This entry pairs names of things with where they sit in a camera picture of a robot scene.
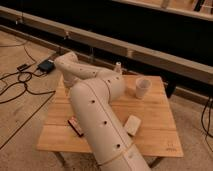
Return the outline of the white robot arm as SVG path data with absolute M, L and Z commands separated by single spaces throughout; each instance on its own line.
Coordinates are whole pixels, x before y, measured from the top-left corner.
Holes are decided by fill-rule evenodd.
M 69 101 L 102 171 L 151 171 L 113 112 L 110 102 L 125 92 L 123 76 L 82 64 L 74 52 L 54 60 L 69 88 Z

